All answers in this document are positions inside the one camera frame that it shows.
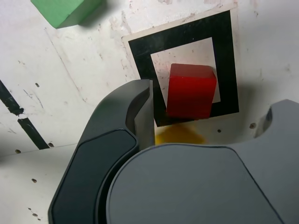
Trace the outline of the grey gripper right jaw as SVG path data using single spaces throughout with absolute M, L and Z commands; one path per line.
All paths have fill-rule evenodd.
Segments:
M 265 123 L 263 134 L 241 143 L 139 152 L 113 179 L 107 223 L 298 223 L 298 103 L 274 103 Z

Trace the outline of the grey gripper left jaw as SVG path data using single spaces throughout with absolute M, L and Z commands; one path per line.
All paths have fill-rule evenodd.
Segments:
M 153 82 L 130 81 L 95 108 L 53 196 L 51 224 L 105 224 L 107 195 L 118 170 L 140 150 L 135 118 L 152 105 Z

